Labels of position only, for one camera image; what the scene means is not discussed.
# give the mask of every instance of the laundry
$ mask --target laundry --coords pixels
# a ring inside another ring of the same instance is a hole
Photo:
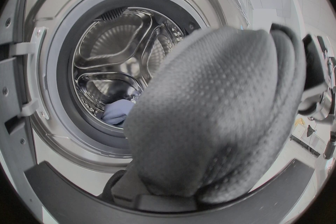
[[[97,114],[97,117],[108,124],[121,127],[134,104],[133,100],[118,100],[107,104],[104,113]]]

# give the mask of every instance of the washing machine drum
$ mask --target washing machine drum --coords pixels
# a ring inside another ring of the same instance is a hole
[[[0,17],[0,44],[6,49],[0,62],[0,104],[8,111],[2,121],[10,135],[1,137],[1,153],[8,177],[37,218],[42,221],[43,205],[62,223],[129,223],[139,218],[141,223],[176,223],[174,218],[99,202],[74,186],[83,178],[74,182],[71,171],[61,175],[53,168],[53,154],[104,179],[106,173],[125,168],[132,160],[128,139],[122,125],[102,119],[106,105],[121,99],[136,102],[166,56],[195,30],[248,28],[250,7],[243,3],[8,0]],[[18,144],[13,144],[14,137]],[[42,149],[46,144],[52,153]],[[236,206],[225,211],[226,218],[234,219],[239,210]],[[213,223],[224,214],[215,212]],[[193,223],[202,218],[185,214],[180,220]]]
[[[136,102],[166,56],[193,31],[248,27],[240,3],[27,0],[24,38],[36,47],[24,68],[27,91],[36,101],[30,111],[36,133],[89,169],[108,172],[125,165],[131,152],[123,122],[102,117],[106,105]]]

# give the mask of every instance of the gray fabric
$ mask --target gray fabric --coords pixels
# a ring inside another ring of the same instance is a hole
[[[185,38],[124,123],[149,191],[210,204],[248,192],[288,138],[305,70],[302,41],[280,25]]]
[[[121,124],[126,119],[133,105],[134,103],[124,99],[107,104],[101,120],[111,125]]]

